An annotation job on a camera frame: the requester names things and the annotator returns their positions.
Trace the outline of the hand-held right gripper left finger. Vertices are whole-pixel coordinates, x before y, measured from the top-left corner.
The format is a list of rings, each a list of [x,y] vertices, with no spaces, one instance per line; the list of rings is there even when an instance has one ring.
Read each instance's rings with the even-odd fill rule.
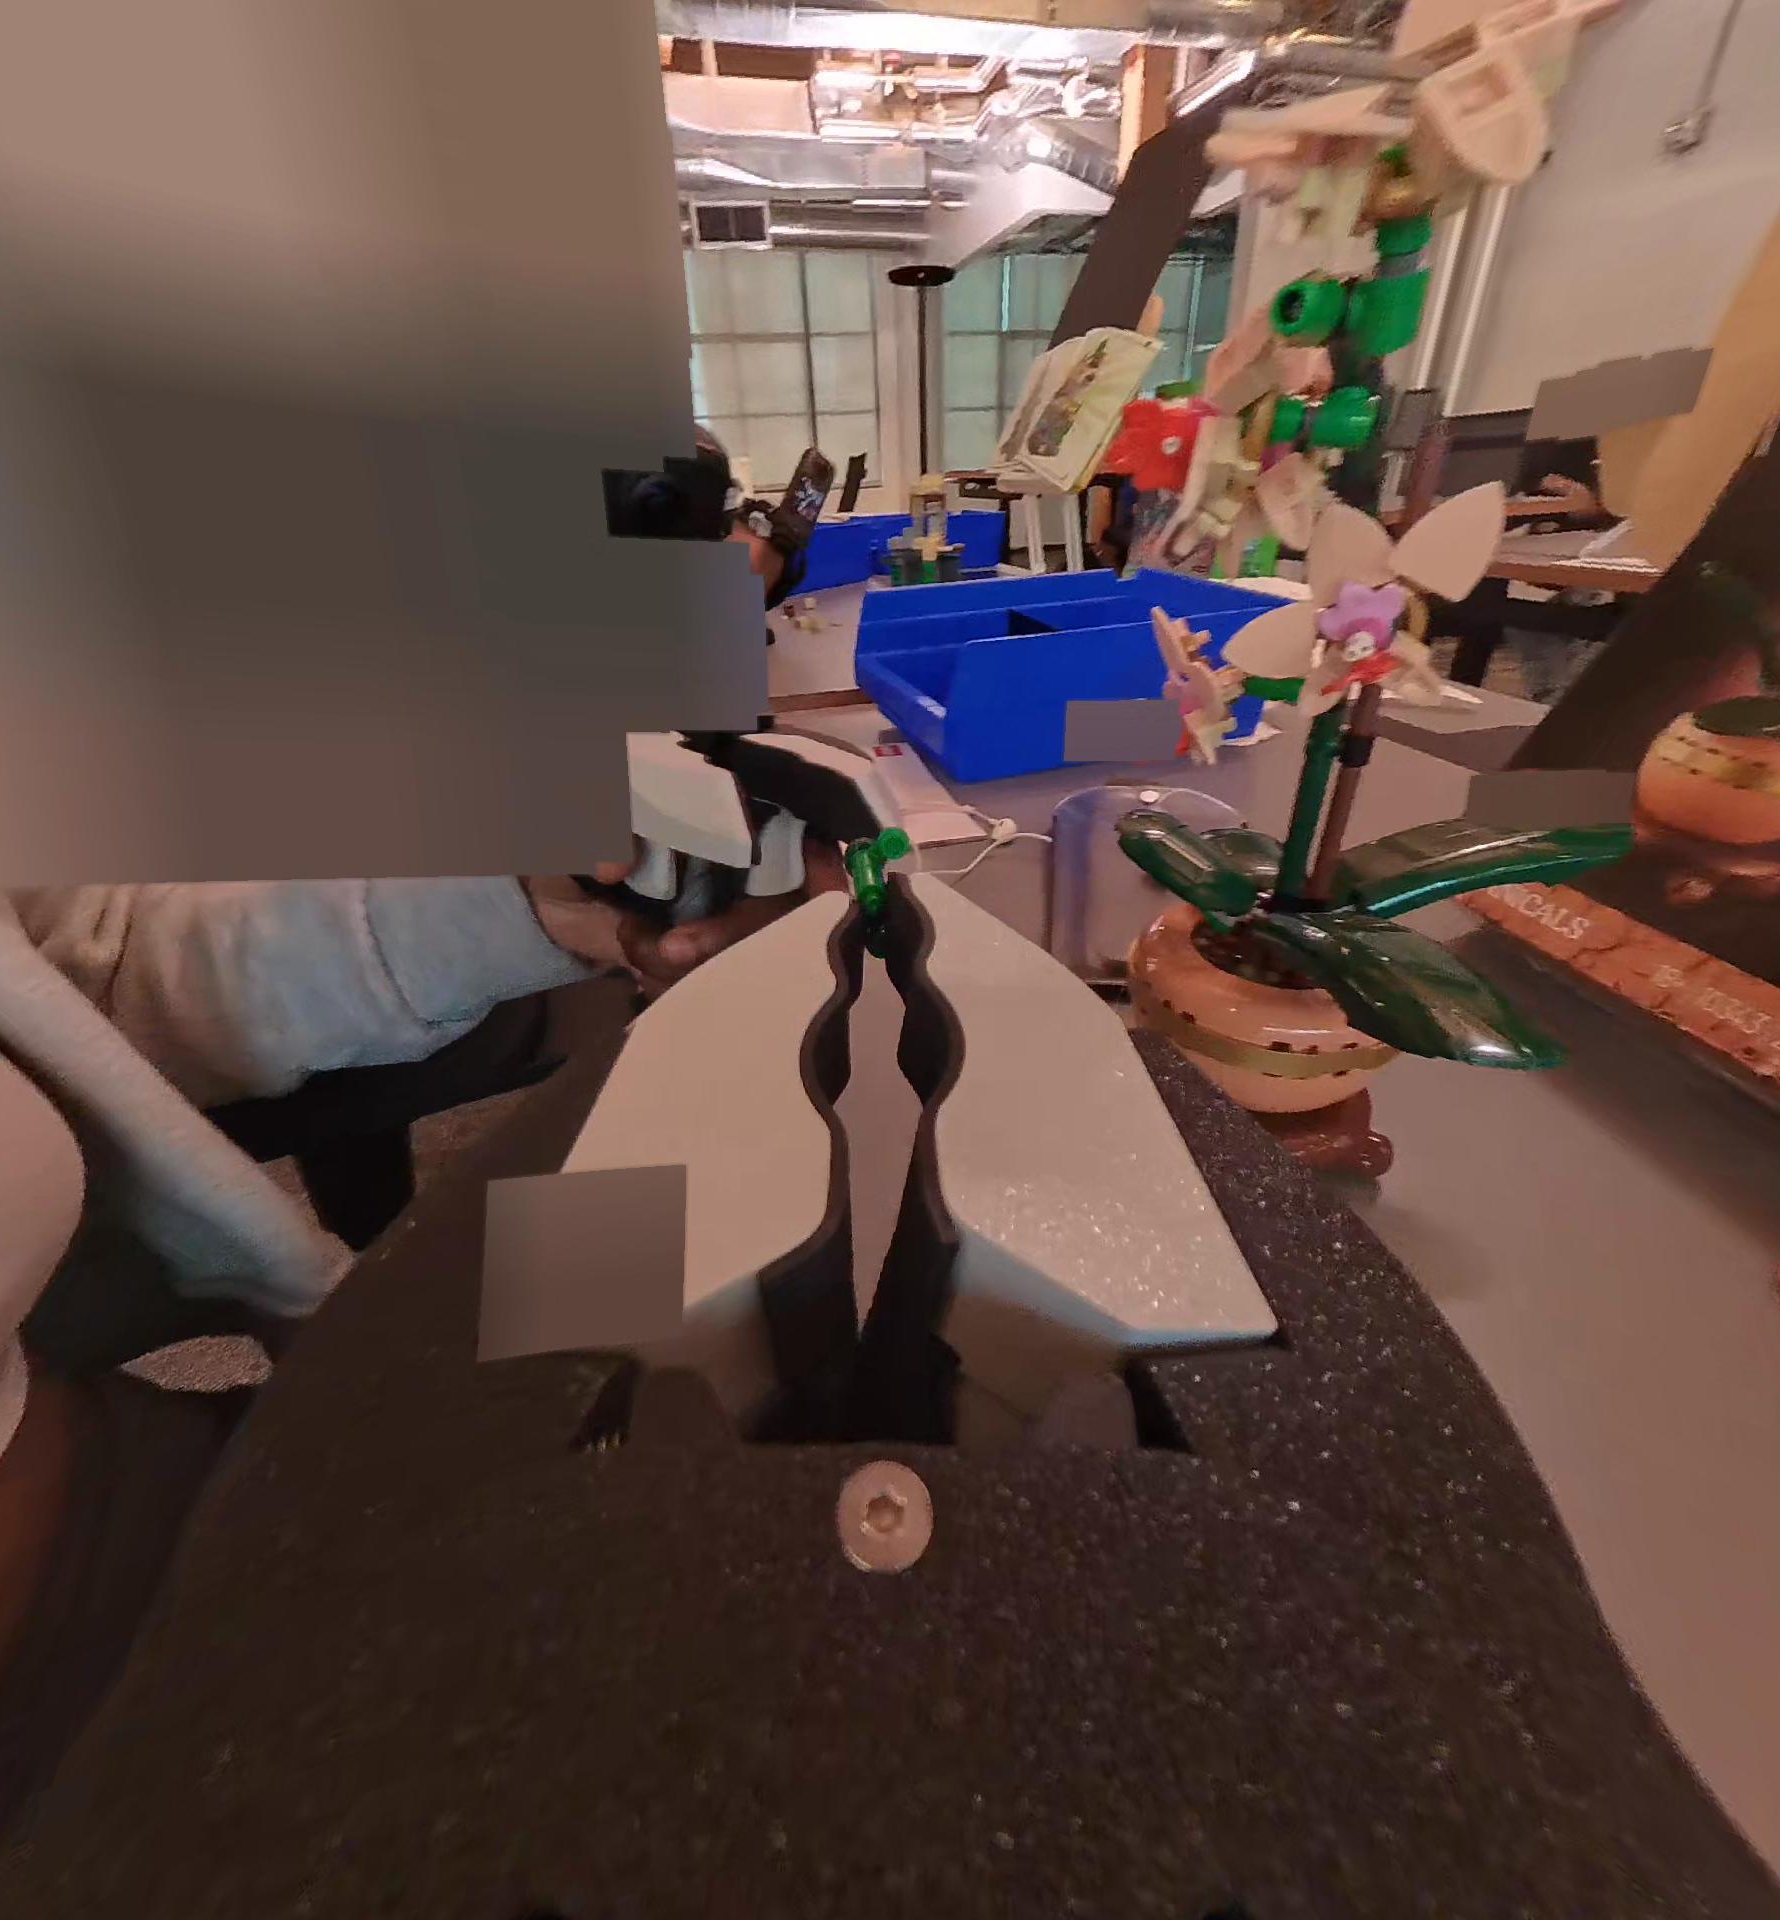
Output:
[[[575,1249],[615,1285],[581,1325],[671,1325],[826,1222],[831,1131],[804,1043],[838,985],[845,913],[842,896],[807,899],[631,1023],[564,1164]]]

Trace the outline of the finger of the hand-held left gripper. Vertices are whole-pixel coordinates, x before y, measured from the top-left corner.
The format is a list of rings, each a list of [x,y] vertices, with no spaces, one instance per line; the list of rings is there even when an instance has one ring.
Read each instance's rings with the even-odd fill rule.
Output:
[[[630,828],[638,848],[626,876],[635,899],[678,899],[680,860],[745,876],[756,828],[733,772],[675,731],[626,736]]]
[[[754,807],[754,853],[743,891],[754,899],[804,885],[804,840],[830,848],[873,838],[873,760],[804,731],[743,731],[740,793]]]

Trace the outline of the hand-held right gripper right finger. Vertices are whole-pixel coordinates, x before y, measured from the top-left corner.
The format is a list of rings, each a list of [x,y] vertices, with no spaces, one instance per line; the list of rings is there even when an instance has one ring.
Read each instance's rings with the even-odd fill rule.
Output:
[[[958,1352],[1199,1352],[1277,1318],[1128,1028],[931,874],[895,876],[895,1064],[917,1099],[889,1319]]]

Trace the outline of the green brick stem piece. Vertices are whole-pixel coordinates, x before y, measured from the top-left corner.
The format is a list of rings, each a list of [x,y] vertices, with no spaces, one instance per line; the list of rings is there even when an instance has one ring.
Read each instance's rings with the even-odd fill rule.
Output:
[[[912,840],[904,828],[879,828],[872,835],[848,840],[842,848],[842,864],[859,915],[861,945],[870,956],[888,956],[885,911],[891,893],[888,870],[912,850]]]

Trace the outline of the toy brick orchid plant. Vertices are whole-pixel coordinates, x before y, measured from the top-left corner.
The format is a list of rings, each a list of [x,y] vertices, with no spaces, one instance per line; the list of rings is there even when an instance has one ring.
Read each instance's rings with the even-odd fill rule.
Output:
[[[1566,880],[1633,843],[1633,778],[1490,774],[1466,812],[1345,848],[1383,705],[1453,695],[1428,646],[1502,544],[1490,481],[1394,535],[1373,513],[1395,403],[1383,371],[1424,319],[1438,203],[1525,180],[1583,22],[1606,3],[1406,3],[1390,48],[1296,32],[1221,53],[1175,101],[1201,169],[1319,243],[1209,353],[1180,425],[1157,549],[1245,562],[1287,549],[1303,591],[1206,636],[1157,607],[1152,636],[1189,753],[1237,740],[1242,700],[1305,724],[1286,828],[1196,830],[1128,812],[1117,846],[1170,904],[1131,940],[1126,996],[1298,1160],[1376,1182],[1392,1164],[1367,1086],[1397,1057],[1540,1070],[1560,1048],[1424,932],[1424,906]]]

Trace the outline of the grey desk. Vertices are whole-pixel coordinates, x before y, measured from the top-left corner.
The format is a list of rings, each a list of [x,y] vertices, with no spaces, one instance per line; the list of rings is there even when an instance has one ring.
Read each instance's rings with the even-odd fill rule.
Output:
[[[1345,1201],[1184,1094],[1286,1319],[1175,1452],[917,1452],[776,1915],[1780,1915],[1780,1122],[1508,959]]]

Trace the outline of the person's left hand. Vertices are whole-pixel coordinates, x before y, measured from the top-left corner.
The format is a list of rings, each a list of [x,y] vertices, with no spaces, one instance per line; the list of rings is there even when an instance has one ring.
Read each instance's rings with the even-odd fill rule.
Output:
[[[643,908],[628,904],[623,885],[630,867],[620,862],[577,876],[585,929],[577,952],[612,970],[634,976],[638,990],[657,997],[702,966],[741,945],[804,904],[804,889],[776,896],[741,893],[700,917],[654,924]]]

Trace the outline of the printed paper bag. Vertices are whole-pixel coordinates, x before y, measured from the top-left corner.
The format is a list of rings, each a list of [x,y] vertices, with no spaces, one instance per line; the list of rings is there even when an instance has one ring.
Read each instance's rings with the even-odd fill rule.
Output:
[[[885,793],[895,804],[902,828],[917,850],[967,848],[987,841],[987,828],[972,806],[962,804],[928,766],[925,757],[895,734],[878,734],[863,746]]]

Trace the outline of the large blue plastic bin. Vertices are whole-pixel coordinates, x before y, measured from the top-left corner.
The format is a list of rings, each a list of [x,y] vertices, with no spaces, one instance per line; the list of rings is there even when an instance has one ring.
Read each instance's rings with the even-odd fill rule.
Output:
[[[879,588],[859,601],[854,682],[958,783],[1167,764],[1184,726],[1152,613],[1181,619],[1218,660],[1234,632],[1281,604],[1265,583],[1162,570]]]

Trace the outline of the small blue plastic bin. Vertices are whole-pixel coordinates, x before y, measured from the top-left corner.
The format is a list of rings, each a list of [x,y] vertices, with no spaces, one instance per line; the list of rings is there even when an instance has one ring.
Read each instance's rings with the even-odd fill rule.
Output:
[[[958,576],[989,573],[1006,558],[1009,516],[1001,505],[951,511],[949,544],[962,546]],[[805,566],[791,596],[821,593],[888,573],[888,547],[909,532],[909,513],[824,516],[812,530]]]

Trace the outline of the clear plastic tray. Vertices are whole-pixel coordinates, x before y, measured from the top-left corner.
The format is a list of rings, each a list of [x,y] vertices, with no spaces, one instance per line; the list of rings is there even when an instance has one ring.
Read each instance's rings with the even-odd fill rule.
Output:
[[[1228,801],[1181,783],[1110,779],[1072,789],[1050,815],[1045,945],[1105,999],[1126,997],[1128,947],[1173,902],[1117,846],[1117,821],[1162,810],[1197,833],[1245,825]]]

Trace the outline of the small brick building model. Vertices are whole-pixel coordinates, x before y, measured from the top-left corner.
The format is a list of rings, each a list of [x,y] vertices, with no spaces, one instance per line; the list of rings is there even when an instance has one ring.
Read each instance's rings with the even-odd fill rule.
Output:
[[[881,547],[891,588],[956,583],[964,578],[964,546],[949,534],[956,490],[948,475],[921,474],[905,497],[905,523]]]

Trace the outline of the black floor lamp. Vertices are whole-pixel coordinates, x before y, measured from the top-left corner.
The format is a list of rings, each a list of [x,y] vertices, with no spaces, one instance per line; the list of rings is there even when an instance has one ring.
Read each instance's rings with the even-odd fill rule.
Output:
[[[956,278],[956,269],[945,261],[936,261],[928,258],[904,258],[897,263],[888,268],[888,282],[902,289],[905,302],[909,304],[912,316],[912,339],[916,352],[916,371],[914,371],[914,402],[916,402],[916,424],[914,424],[914,460],[909,464],[909,477],[917,479],[934,472],[931,460],[931,424],[934,424],[934,403],[931,403],[931,317],[934,317],[934,295],[945,287]]]

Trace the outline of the black slanted board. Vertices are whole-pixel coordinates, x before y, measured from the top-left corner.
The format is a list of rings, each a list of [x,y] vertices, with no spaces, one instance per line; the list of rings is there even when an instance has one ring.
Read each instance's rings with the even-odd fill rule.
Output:
[[[1051,348],[1098,328],[1137,329],[1212,177],[1207,143],[1228,107],[1228,99],[1199,104],[1136,149],[1107,213],[1093,224],[1084,266],[1047,336]]]

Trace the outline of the black orchid picture box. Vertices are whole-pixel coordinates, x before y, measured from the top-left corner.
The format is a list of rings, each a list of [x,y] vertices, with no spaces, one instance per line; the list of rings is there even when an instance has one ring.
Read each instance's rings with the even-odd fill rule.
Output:
[[[1780,1107],[1780,413],[1513,766],[1630,772],[1631,852],[1474,913]]]

